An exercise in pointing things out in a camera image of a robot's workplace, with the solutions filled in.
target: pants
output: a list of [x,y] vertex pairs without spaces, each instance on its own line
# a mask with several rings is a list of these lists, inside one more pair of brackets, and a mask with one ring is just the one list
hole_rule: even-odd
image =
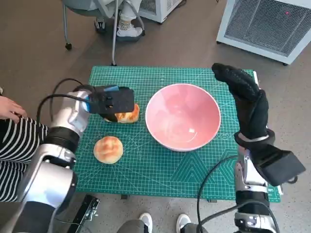
[[[142,0],[131,0],[137,12],[139,11],[141,1]],[[132,8],[126,2],[123,3],[123,10],[120,14],[120,17],[124,21],[132,21],[136,18],[136,15],[133,12]]]
[[0,201],[16,201],[17,186],[31,161],[48,127],[30,118],[21,118],[18,124],[12,120],[0,120],[0,130],[6,132],[0,141]]
[[[197,224],[188,223],[181,230],[180,233],[196,233]],[[148,227],[139,219],[125,222],[117,233],[148,233]]]

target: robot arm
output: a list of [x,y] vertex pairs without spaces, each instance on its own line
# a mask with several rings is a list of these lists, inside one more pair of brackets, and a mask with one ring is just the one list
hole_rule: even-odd
[[[244,71],[215,63],[217,80],[228,85],[233,95],[240,131],[235,133],[238,159],[235,165],[236,203],[248,200],[270,206],[268,183],[278,186],[303,172],[305,168],[291,152],[273,146],[275,134],[268,123],[268,100],[253,79]],[[239,232],[277,233],[269,210],[262,204],[249,203],[235,214]]]
[[36,150],[18,187],[20,206],[1,233],[52,232],[53,219],[69,204],[78,178],[72,171],[75,152],[90,113],[113,114],[134,109],[134,93],[117,86],[79,87],[64,98],[48,135]]

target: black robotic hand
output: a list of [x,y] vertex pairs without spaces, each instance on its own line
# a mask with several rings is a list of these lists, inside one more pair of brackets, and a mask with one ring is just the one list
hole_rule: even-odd
[[245,71],[214,63],[212,70],[217,80],[228,84],[235,99],[240,132],[248,139],[268,135],[268,100],[254,79]]
[[266,127],[268,100],[253,78],[241,69],[219,63],[213,64],[212,70],[217,80],[228,84],[234,97],[240,124],[235,140],[251,151],[258,173],[271,185],[277,186],[305,171],[291,151],[273,146],[275,134]]

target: white appliance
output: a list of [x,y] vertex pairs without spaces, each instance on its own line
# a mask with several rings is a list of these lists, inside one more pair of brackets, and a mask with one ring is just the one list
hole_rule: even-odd
[[227,0],[217,43],[291,64],[311,41],[311,0]]
[[163,23],[182,0],[142,0],[139,15],[158,23]]

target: pink bowl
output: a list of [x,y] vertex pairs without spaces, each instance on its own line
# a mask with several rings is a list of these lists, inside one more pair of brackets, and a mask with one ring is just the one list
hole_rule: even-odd
[[217,134],[220,122],[220,110],[213,96],[191,84],[162,88],[146,108],[146,124],[152,137],[175,151],[204,146]]

